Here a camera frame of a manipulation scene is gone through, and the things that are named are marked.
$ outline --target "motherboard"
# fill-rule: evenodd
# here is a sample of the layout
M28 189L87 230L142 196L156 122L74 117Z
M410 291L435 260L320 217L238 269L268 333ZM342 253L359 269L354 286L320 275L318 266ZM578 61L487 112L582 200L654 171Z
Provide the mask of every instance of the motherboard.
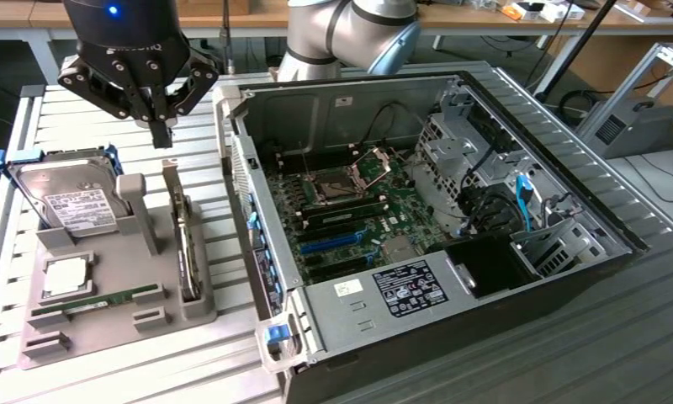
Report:
M396 156L374 148L348 166L268 174L307 284L415 258L450 238Z

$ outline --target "blue pcie slot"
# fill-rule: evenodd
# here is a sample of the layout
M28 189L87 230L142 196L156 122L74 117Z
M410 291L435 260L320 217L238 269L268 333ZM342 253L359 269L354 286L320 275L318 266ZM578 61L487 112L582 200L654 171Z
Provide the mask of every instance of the blue pcie slot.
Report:
M364 239L364 234L367 230L358 231L355 234L350 234L347 236L342 236L332 240L326 240L323 242L314 242L300 247L302 254L319 253L322 251L331 250L332 248L339 248L344 246L350 246L352 244L362 243Z

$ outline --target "gray robot arm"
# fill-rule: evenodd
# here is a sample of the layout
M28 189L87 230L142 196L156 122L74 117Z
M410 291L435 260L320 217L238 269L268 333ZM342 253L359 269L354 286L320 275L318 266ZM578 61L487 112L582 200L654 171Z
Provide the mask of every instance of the gray robot arm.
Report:
M280 82L339 77L339 61L395 74L422 28L415 0L290 0Z

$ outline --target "hard drive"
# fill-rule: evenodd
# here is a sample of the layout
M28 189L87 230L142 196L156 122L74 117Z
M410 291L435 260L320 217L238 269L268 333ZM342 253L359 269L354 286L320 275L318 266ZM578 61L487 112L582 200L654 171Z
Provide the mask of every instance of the hard drive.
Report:
M8 162L0 151L0 172L26 195L44 227L64 227L74 237L115 231L118 219L131 214L118 196L123 169L114 146L47 154L19 151Z

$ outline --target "metal workbench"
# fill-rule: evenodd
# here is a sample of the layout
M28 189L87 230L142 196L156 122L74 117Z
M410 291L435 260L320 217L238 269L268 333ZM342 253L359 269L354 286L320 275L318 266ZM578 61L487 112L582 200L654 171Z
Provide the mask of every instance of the metal workbench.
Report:
M412 66L411 72L424 69ZM620 175L592 164L550 112L527 101L508 76L483 62L432 65L466 69L492 90L532 133L647 240L647 257L594 286L554 315L487 339L335 403L673 402L673 222ZM266 81L266 74L219 84ZM175 147L156 151L130 121L116 121L68 91L48 87L20 102L11 150L111 141L124 170L147 176L150 206L167 203L160 159L179 157L187 193L206 209L210 270L220 317L210 325L30 371L16 368L19 330L32 271L38 217L0 183L0 402L280 402L275 376L260 367L256 311L216 154L210 98L182 119Z

